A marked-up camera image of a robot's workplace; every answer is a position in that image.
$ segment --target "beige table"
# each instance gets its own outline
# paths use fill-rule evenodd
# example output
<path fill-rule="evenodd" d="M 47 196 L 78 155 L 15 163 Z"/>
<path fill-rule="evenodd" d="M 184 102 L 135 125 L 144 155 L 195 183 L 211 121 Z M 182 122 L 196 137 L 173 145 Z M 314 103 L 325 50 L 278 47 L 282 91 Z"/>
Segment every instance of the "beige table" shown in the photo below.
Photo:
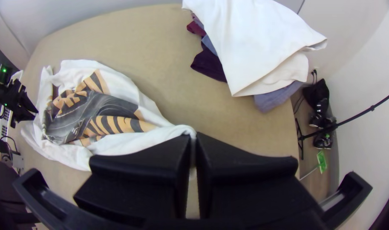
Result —
<path fill-rule="evenodd" d="M 82 21 L 38 44 L 22 83 L 35 103 L 43 66 L 51 65 L 57 72 L 62 60 L 96 60 L 130 77 L 174 124 L 190 125 L 258 155 L 299 159 L 290 101 L 263 114 L 251 96 L 233 98 L 227 84 L 192 70 L 193 58 L 202 49 L 200 37 L 186 30 L 190 22 L 190 13 L 178 4 L 127 9 Z M 90 173 L 36 153 L 20 137 L 21 127 L 17 125 L 11 135 L 24 155 L 25 169 L 39 169 L 53 191 L 73 202 L 73 194 Z M 190 184 L 189 196 L 187 216 L 196 217 L 195 183 Z"/>

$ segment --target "white cloth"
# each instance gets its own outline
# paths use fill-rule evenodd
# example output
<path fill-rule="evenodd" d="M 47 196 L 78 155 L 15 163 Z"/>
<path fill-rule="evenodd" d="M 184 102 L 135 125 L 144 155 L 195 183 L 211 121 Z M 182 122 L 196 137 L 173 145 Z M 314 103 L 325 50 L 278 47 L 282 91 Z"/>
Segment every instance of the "white cloth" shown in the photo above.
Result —
<path fill-rule="evenodd" d="M 73 144 L 57 145 L 43 138 L 43 112 L 52 98 L 52 85 L 58 86 L 59 94 L 74 89 L 96 69 L 101 73 L 111 96 L 138 105 L 144 120 L 158 128 L 148 132 L 132 132 L 107 135 L 87 147 Z M 160 113 L 156 104 L 139 91 L 137 86 L 125 75 L 90 60 L 64 60 L 55 75 L 51 67 L 43 68 L 41 73 L 38 101 L 39 114 L 32 123 L 27 123 L 21 133 L 30 146 L 44 157 L 59 161 L 69 167 L 90 171 L 89 158 L 93 155 L 125 155 L 135 153 L 160 144 L 182 134 L 196 137 L 193 128 L 187 125 L 173 125 Z"/>
<path fill-rule="evenodd" d="M 302 51 L 326 47 L 326 37 L 273 0 L 183 0 L 182 8 L 203 23 L 234 97 L 305 82 Z"/>

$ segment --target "dark purple cloth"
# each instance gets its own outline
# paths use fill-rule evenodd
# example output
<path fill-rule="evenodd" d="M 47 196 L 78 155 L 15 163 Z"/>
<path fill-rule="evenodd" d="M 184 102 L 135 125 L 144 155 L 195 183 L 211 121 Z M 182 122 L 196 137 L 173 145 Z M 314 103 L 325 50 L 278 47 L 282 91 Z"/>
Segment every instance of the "dark purple cloth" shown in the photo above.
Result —
<path fill-rule="evenodd" d="M 194 57 L 191 68 L 217 81 L 227 82 L 219 57 L 202 43 L 203 51 Z"/>
<path fill-rule="evenodd" d="M 195 35 L 200 35 L 201 37 L 206 36 L 206 31 L 204 31 L 195 21 L 192 21 L 187 25 L 187 30 Z"/>

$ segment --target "shoe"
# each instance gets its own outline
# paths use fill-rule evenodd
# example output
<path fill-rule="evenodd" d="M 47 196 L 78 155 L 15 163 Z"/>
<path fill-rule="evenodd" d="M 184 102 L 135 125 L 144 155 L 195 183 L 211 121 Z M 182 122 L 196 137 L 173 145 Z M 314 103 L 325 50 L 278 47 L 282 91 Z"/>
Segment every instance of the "shoe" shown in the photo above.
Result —
<path fill-rule="evenodd" d="M 322 120 L 322 123 L 318 126 L 318 129 L 324 129 L 329 126 L 332 126 L 336 123 L 336 120 L 333 118 L 325 118 Z"/>
<path fill-rule="evenodd" d="M 309 126 L 315 127 L 315 128 L 322 128 L 323 124 L 323 116 L 320 113 L 315 114 L 310 121 L 309 121 Z"/>
<path fill-rule="evenodd" d="M 334 143 L 333 138 L 333 132 L 329 133 L 322 133 L 315 137 L 314 139 L 314 147 L 321 150 L 321 149 L 332 149 L 332 144 Z"/>

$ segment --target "gray cloth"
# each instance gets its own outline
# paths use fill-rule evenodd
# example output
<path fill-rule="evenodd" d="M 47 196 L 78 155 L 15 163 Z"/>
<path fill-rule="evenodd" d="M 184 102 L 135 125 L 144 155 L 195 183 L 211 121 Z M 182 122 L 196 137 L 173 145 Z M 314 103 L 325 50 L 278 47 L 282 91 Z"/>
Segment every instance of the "gray cloth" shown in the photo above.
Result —
<path fill-rule="evenodd" d="M 268 112 L 286 102 L 303 84 L 303 82 L 296 80 L 284 88 L 254 95 L 254 103 L 261 112 Z"/>
<path fill-rule="evenodd" d="M 195 15 L 195 14 L 191 14 L 191 17 L 193 18 L 194 22 L 200 26 L 202 29 L 204 29 L 204 25 L 203 23 L 200 21 L 200 19 Z M 207 48 L 212 52 L 214 53 L 214 55 L 217 56 L 217 51 L 216 49 L 214 48 L 213 44 L 211 43 L 211 40 L 210 38 L 208 37 L 208 34 L 206 34 L 206 36 L 204 36 L 202 38 L 202 43 L 205 44 L 207 46 Z"/>
<path fill-rule="evenodd" d="M 217 56 L 217 51 L 216 51 L 216 49 L 214 48 L 213 44 L 211 43 L 211 40 L 210 40 L 210 38 L 208 37 L 208 34 L 206 34 L 206 36 L 203 37 L 202 43 L 205 44 L 205 46 L 207 46 L 207 48 L 208 48 L 212 53 L 214 53 L 214 55 Z"/>

